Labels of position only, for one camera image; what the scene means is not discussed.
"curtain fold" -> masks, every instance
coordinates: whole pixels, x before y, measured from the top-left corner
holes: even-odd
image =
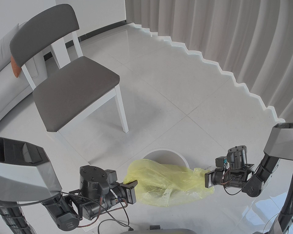
[[[293,122],[292,0],[125,0],[128,22],[233,72],[279,118]]]

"tile floor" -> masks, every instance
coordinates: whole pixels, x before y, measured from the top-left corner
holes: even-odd
[[[248,147],[248,162],[259,164],[276,124],[273,114],[263,111],[244,88],[235,87],[230,76],[221,75],[216,65],[204,63],[199,55],[187,54],[184,48],[173,47],[164,37],[134,24],[89,38],[81,46],[85,56],[120,75],[129,126],[125,134],[111,99],[65,135],[92,165],[117,170],[122,181],[128,165],[154,148],[180,152],[191,168],[213,168],[216,157],[225,156],[229,148],[240,144]],[[73,47],[68,52],[71,60],[77,58]],[[53,59],[46,65],[49,75],[57,69]],[[80,165],[75,165],[63,145],[47,134],[32,95],[0,121],[0,136],[44,147],[63,190],[79,186]],[[282,160],[271,183],[256,199],[244,193],[230,197],[216,186],[214,194],[190,204],[169,208],[130,205],[131,226],[143,230],[159,224],[164,229],[188,228],[197,234],[262,231],[282,207],[292,166],[293,162]],[[24,207],[23,211],[37,233],[63,233],[41,205]],[[125,220],[122,211],[115,216]],[[101,225],[101,233],[126,230],[114,222]],[[11,233],[2,220],[0,233]],[[75,229],[71,233],[85,231]],[[88,233],[97,233],[97,228]]]

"chair seat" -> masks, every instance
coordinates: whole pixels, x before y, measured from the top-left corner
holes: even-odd
[[[48,77],[33,91],[47,131],[57,132],[119,81],[119,75],[85,56]]]

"orange pillow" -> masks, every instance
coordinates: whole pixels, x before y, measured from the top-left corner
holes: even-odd
[[[15,75],[15,77],[18,77],[20,72],[21,72],[21,68],[16,64],[14,58],[12,57],[11,55],[11,67],[12,67],[12,70],[13,70],[13,74]]]

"white wall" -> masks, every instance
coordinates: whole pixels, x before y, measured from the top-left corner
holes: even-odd
[[[17,23],[22,24],[55,4],[55,0],[0,0],[0,38]]]
[[[98,28],[126,20],[124,0],[56,0],[56,4],[70,4],[76,14],[81,36]]]

